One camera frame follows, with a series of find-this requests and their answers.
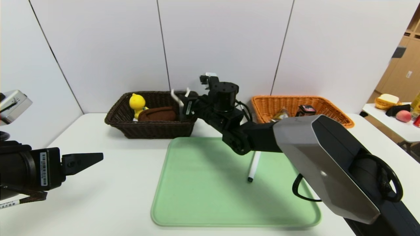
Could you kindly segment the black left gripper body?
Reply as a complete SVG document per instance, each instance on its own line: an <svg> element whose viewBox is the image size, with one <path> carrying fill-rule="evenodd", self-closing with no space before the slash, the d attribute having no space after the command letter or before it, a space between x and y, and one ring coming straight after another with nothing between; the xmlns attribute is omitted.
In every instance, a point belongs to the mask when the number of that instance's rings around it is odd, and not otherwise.
<svg viewBox="0 0 420 236"><path fill-rule="evenodd" d="M1 200L43 201L65 179L58 148L1 147Z"/></svg>

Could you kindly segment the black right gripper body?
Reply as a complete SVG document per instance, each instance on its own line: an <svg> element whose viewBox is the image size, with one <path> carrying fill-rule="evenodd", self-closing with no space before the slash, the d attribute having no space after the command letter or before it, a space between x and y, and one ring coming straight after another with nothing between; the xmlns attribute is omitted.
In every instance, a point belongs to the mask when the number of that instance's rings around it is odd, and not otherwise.
<svg viewBox="0 0 420 236"><path fill-rule="evenodd" d="M182 97L183 114L187 116L200 116L208 109L208 95L189 95Z"/></svg>

